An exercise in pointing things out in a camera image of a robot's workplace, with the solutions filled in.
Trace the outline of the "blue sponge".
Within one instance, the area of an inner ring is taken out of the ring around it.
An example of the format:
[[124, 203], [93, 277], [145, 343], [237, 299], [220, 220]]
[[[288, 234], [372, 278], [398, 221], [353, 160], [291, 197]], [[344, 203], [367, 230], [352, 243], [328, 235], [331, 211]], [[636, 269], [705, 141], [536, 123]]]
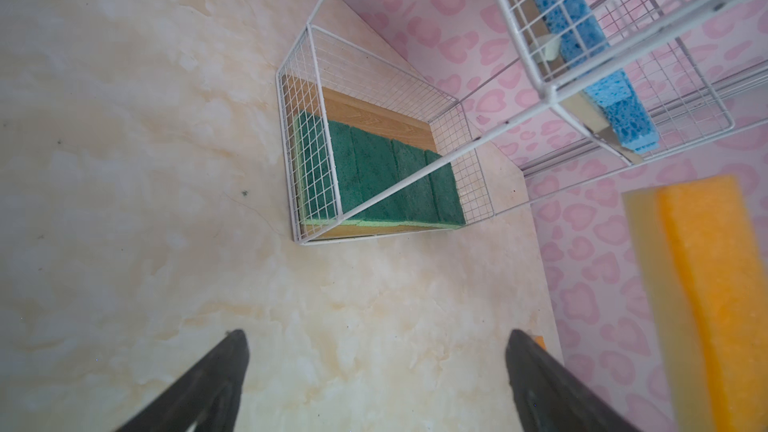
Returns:
[[534, 0], [551, 34], [560, 40], [560, 55], [569, 66], [583, 63], [609, 47], [603, 29], [585, 0]]
[[638, 154], [659, 147], [657, 128], [624, 70], [598, 80], [584, 92], [603, 111], [623, 147]]

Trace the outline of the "orange sponge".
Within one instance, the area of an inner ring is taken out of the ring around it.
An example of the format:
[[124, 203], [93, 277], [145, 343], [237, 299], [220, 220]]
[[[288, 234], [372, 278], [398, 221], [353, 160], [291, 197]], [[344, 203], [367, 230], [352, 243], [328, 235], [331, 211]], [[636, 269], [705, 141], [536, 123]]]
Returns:
[[547, 346], [546, 346], [545, 340], [544, 340], [544, 338], [543, 338], [542, 336], [539, 336], [539, 335], [532, 335], [532, 336], [531, 336], [531, 338], [533, 339], [533, 341], [534, 341], [534, 342], [535, 342], [535, 343], [536, 343], [536, 344], [537, 344], [539, 347], [541, 347], [543, 350], [547, 350]]
[[623, 203], [679, 430], [766, 430], [767, 273], [738, 179]]

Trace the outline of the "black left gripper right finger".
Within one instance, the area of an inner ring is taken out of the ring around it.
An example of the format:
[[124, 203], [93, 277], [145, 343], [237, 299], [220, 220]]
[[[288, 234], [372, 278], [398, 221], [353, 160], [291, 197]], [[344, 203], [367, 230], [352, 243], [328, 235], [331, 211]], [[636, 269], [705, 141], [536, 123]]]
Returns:
[[505, 363], [525, 432], [638, 431], [525, 331], [511, 331]]

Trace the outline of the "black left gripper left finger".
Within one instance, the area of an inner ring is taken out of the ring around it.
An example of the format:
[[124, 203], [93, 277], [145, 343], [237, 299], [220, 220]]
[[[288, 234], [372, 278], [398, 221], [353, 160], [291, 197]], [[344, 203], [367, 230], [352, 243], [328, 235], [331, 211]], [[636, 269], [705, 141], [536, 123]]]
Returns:
[[121, 431], [232, 431], [250, 359], [246, 334], [230, 331]]

